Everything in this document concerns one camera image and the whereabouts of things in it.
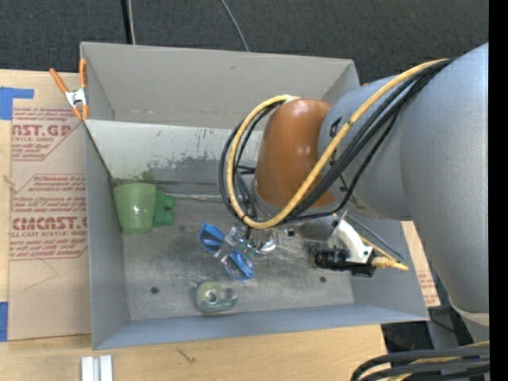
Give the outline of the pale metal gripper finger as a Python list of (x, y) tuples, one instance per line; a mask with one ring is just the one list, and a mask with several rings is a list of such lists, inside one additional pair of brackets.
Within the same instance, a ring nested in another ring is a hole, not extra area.
[(214, 253), (214, 257), (216, 259), (224, 259), (230, 254), (240, 256), (243, 260), (251, 261), (252, 247), (245, 239), (240, 239), (235, 243), (228, 243), (225, 241), (221, 245), (221, 248)]
[(248, 226), (233, 226), (227, 234), (229, 245), (248, 243), (251, 240), (251, 229)]

